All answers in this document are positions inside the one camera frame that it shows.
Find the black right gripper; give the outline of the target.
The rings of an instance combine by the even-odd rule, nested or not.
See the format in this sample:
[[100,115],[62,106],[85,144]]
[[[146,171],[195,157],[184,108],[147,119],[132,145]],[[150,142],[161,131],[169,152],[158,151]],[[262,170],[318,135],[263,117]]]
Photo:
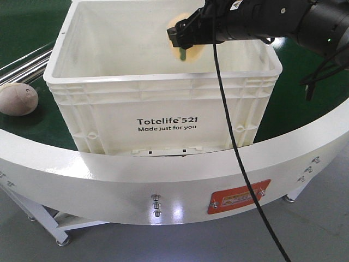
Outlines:
[[194,45],[220,44],[232,38],[224,25],[233,1],[205,1],[188,18],[178,21],[174,27],[167,29],[170,42],[182,49]]

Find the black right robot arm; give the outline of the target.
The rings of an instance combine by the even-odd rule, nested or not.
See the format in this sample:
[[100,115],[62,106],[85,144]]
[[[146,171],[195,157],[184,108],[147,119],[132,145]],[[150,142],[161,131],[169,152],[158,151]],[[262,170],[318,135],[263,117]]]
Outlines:
[[329,57],[348,44],[348,1],[206,1],[167,29],[174,47],[289,37]]

